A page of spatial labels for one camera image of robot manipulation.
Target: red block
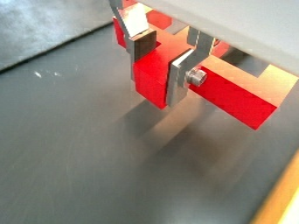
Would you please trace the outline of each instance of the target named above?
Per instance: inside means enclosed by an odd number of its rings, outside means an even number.
[[[136,4],[136,1],[134,0],[123,0],[123,5],[124,5],[124,8],[126,7],[130,7],[131,5]]]
[[[227,44],[226,42],[221,41],[218,43],[218,45],[213,48],[211,50],[211,54],[221,58],[221,56],[227,52],[227,50],[230,49],[230,44]]]
[[[116,17],[114,17],[114,25],[115,25],[115,32],[116,32],[116,42],[124,47],[127,48],[127,42],[126,42],[126,34],[122,30],[122,27],[119,25],[118,19]]]
[[[172,35],[156,27],[152,28],[156,30],[160,45],[134,64],[135,89],[159,109],[163,109],[170,63],[191,49],[191,46],[187,44],[186,30]]]
[[[199,87],[191,85],[190,89],[257,130],[277,110],[277,106],[219,76],[207,67],[203,67],[202,70],[207,72],[207,80]]]
[[[151,25],[164,30],[174,22],[172,18],[164,15],[158,10],[151,10],[146,13],[147,21]]]

